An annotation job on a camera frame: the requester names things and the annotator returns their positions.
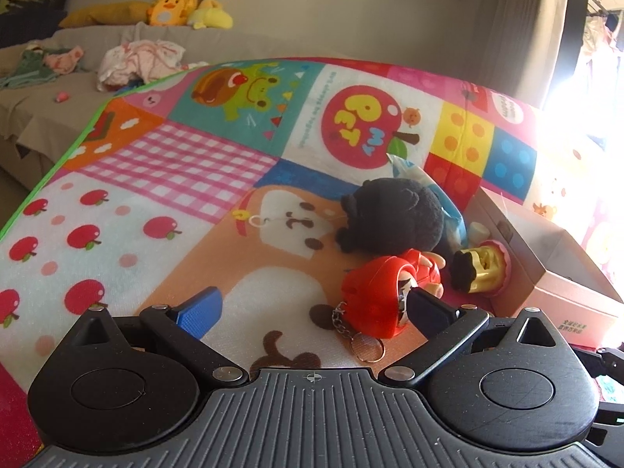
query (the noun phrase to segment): apple graphic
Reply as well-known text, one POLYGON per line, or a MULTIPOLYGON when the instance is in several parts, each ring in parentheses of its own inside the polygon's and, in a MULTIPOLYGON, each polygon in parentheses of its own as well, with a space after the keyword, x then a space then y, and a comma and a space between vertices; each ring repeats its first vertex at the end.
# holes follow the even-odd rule
POLYGON ((39 240, 32 236, 20 239, 9 250, 9 258, 15 262, 26 262, 30 257, 34 257, 35 248, 39 245, 39 240))
MULTIPOLYGON (((408 111, 416 124, 416 110, 408 111)), ((372 86, 350 86, 336 93, 321 118, 321 136, 339 161, 358 169, 377 169, 388 163, 386 153, 408 157, 417 133, 400 132, 403 113, 399 103, 372 86)))
POLYGON ((92 250, 96 245, 101 245, 98 241, 100 229, 95 225, 83 225, 74 229, 67 236, 67 243, 76 250, 92 250))
POLYGON ((13 289, 0 292, 0 322, 6 329, 11 322, 17 320, 19 315, 15 314, 15 310, 19 306, 20 295, 13 289))
POLYGON ((80 197, 80 204, 83 206, 101 206, 108 202, 107 197, 108 192, 106 190, 92 190, 80 197))
POLYGON ((65 307, 74 315, 82 315, 91 306, 108 305, 102 303, 104 285, 97 279, 84 279, 73 285, 65 294, 65 307))
POLYGON ((45 211, 47 206, 48 201, 46 199, 37 199, 24 208, 24 214, 26 216, 37 216, 45 211))
POLYGON ((170 241, 176 237, 176 234, 182 232, 176 230, 178 222, 169 216, 158 216, 152 218, 143 226, 143 232, 146 236, 154 239, 169 239, 170 241))

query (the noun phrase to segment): yellow duck plush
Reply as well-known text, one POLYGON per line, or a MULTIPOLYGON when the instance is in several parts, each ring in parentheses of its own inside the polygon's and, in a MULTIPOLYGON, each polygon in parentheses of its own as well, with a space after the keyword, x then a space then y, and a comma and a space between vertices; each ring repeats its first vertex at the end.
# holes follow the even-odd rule
POLYGON ((193 29, 200 28, 232 28, 234 22, 232 16, 223 10, 223 6, 217 0, 201 0, 199 7, 186 22, 193 29))
POLYGON ((184 26, 197 0, 158 0, 147 10, 151 26, 184 26))

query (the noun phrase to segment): pink gingham pattern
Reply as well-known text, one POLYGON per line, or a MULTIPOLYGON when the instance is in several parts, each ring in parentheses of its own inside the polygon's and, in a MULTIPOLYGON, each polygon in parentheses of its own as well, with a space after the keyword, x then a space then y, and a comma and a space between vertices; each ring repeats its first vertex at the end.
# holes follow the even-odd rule
POLYGON ((232 141, 164 123, 80 172, 216 224, 276 162, 232 141))

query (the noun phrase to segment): couch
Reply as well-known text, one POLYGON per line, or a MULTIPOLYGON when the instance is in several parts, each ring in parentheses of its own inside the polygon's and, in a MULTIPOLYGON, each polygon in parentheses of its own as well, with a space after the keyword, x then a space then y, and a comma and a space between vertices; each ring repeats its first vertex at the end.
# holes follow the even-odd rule
MULTIPOLYGON (((0 167, 32 190, 89 124, 112 93, 96 90, 96 71, 109 49, 135 40, 170 40, 186 48, 184 63, 217 64, 275 57, 342 57, 308 42, 273 39, 234 30, 190 27, 94 26, 60 30, 41 41, 48 48, 82 46, 87 71, 61 76, 51 83, 0 90, 0 167), (54 101, 58 92, 70 99, 54 101)), ((0 76, 13 71, 26 47, 0 49, 0 76)))

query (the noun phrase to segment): black plush toy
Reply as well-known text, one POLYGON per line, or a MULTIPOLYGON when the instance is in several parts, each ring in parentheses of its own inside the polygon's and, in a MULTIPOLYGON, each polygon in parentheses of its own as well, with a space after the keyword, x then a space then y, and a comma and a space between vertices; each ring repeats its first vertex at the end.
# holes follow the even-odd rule
POLYGON ((431 251, 442 237, 440 201, 413 179, 365 181, 340 203, 348 225, 338 229, 336 242, 345 253, 365 250, 399 255, 409 248, 431 251))

